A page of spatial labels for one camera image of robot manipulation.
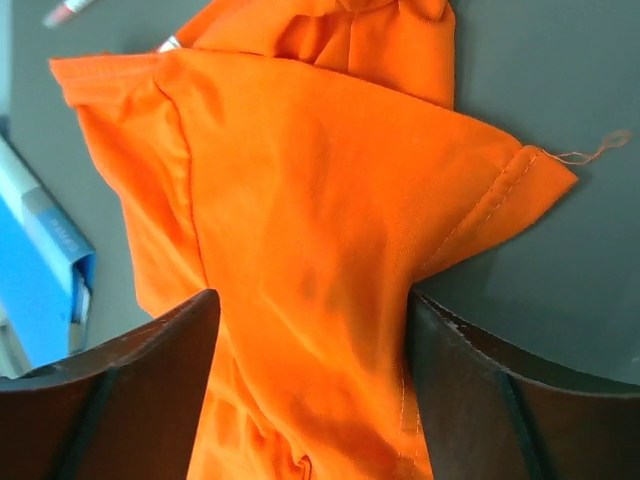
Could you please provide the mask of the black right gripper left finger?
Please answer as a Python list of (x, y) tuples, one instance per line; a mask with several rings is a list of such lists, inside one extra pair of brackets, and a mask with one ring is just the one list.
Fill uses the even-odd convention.
[(218, 334), (204, 290), (81, 354), (1, 380), (4, 479), (184, 479)]

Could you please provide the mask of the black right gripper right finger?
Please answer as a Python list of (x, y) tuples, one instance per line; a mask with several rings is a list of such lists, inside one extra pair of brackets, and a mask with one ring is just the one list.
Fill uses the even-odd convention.
[(638, 478), (638, 386), (545, 360), (416, 290), (407, 360), (435, 478)]

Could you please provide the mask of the orange t shirt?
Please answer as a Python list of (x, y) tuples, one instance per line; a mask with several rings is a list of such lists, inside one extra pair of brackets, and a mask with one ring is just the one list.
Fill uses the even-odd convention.
[(411, 286), (536, 222), (562, 158), (454, 109), (446, 1), (214, 1), (51, 71), (120, 198), (141, 307), (212, 288), (191, 479), (429, 479)]

